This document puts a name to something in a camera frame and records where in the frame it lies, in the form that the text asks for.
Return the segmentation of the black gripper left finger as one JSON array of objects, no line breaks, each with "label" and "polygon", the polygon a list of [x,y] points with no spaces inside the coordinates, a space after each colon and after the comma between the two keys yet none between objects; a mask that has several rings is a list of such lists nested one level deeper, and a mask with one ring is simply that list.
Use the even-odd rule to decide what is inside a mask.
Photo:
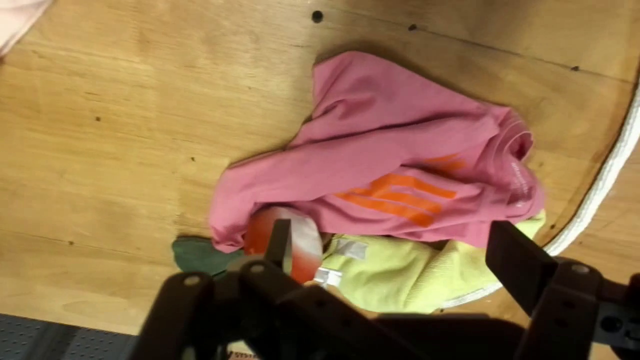
[{"label": "black gripper left finger", "polygon": [[291,240],[291,223],[285,219],[276,220],[271,227],[265,261],[281,269],[290,240]]}]

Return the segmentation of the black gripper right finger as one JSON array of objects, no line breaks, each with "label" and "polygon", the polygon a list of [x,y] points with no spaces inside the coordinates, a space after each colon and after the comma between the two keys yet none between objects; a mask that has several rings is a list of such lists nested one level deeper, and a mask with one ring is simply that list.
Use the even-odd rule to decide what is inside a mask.
[{"label": "black gripper right finger", "polygon": [[528,316],[557,309],[552,289],[557,262],[511,223],[490,227],[486,267]]}]

